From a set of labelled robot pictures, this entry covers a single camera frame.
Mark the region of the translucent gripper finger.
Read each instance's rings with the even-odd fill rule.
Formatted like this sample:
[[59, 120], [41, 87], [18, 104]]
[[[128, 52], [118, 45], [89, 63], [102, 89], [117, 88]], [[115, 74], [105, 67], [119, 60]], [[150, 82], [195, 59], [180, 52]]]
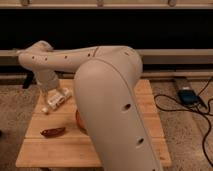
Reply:
[[45, 107], [47, 108], [47, 110], [50, 110], [51, 108], [48, 104], [48, 91], [41, 90], [41, 95], [42, 95]]
[[56, 97], [61, 99], [69, 99], [72, 96], [72, 92], [70, 89], [68, 89], [67, 87], [58, 87], [56, 89]]

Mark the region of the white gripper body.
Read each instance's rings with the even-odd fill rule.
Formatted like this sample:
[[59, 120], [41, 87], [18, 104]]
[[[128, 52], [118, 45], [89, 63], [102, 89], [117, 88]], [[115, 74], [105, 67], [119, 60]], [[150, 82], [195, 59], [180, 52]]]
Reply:
[[39, 70], [35, 71], [34, 74], [37, 85], [44, 92], [56, 89], [59, 86], [58, 76], [52, 70]]

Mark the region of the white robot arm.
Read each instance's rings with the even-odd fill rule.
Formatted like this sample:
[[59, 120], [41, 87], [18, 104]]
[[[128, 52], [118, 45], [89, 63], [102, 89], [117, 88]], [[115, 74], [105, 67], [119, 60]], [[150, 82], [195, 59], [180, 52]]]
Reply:
[[58, 71], [74, 75], [73, 93], [104, 171], [163, 171], [134, 88], [142, 60], [129, 46], [55, 51], [38, 41], [18, 54], [41, 91], [61, 91]]

